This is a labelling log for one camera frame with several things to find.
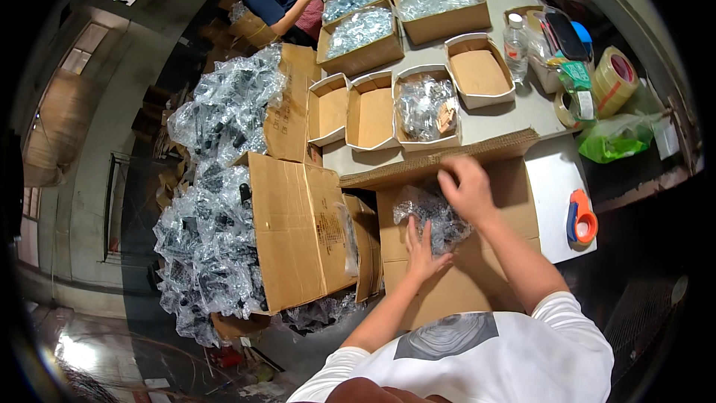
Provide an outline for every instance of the packing tape roll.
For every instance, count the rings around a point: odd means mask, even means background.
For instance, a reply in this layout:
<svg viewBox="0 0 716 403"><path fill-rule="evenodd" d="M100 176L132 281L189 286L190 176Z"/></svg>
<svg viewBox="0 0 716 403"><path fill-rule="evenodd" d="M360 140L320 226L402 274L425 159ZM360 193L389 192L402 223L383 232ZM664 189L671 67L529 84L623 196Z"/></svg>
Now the packing tape roll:
<svg viewBox="0 0 716 403"><path fill-rule="evenodd" d="M614 46L607 47L591 80L597 115L607 119L637 90L639 77L629 59Z"/></svg>
<svg viewBox="0 0 716 403"><path fill-rule="evenodd" d="M557 114L559 121L561 121L567 128L581 129L582 122L576 121L572 112L569 112L567 106L564 105L565 96L568 99L571 99L566 91L563 88L560 88L554 97L554 113Z"/></svg>

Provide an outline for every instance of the white t-shirt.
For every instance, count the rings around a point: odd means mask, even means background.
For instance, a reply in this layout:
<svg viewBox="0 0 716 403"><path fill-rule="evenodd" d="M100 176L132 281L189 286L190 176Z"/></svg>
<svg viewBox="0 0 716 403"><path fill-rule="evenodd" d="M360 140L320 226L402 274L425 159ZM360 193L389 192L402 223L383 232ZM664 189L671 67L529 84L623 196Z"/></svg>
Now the white t-shirt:
<svg viewBox="0 0 716 403"><path fill-rule="evenodd" d="M571 293L544 298L532 317L460 313L400 336L369 354L338 349L288 402L325 402L343 381L440 395L452 403L604 402L614 357Z"/></svg>

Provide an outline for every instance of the apron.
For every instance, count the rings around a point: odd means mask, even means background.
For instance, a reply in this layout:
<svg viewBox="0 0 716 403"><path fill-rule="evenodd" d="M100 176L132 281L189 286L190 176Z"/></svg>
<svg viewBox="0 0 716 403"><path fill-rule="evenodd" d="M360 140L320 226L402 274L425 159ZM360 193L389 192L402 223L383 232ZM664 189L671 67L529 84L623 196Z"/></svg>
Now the apron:
<svg viewBox="0 0 716 403"><path fill-rule="evenodd" d="M321 32L321 15L323 14L323 0L312 0L296 22L296 27L318 40Z"/></svg>

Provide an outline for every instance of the black phone case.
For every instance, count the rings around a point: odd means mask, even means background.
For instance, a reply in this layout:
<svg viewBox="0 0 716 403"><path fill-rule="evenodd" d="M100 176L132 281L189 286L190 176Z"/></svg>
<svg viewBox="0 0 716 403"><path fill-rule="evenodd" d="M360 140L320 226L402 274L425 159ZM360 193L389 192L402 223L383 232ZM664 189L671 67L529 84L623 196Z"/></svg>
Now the black phone case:
<svg viewBox="0 0 716 403"><path fill-rule="evenodd" d="M562 14L550 13L545 16L557 43L567 59L588 61L589 55L584 48L571 22Z"/></svg>

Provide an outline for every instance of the plastic bottle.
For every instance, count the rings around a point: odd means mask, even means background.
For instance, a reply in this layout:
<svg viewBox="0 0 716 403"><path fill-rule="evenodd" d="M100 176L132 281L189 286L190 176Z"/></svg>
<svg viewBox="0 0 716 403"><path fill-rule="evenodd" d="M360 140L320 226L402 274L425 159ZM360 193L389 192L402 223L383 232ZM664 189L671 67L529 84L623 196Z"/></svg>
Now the plastic bottle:
<svg viewBox="0 0 716 403"><path fill-rule="evenodd" d="M502 33L505 42L505 63L512 72L515 83L522 83L527 76L527 35L522 28L522 16L512 13L509 25Z"/></svg>

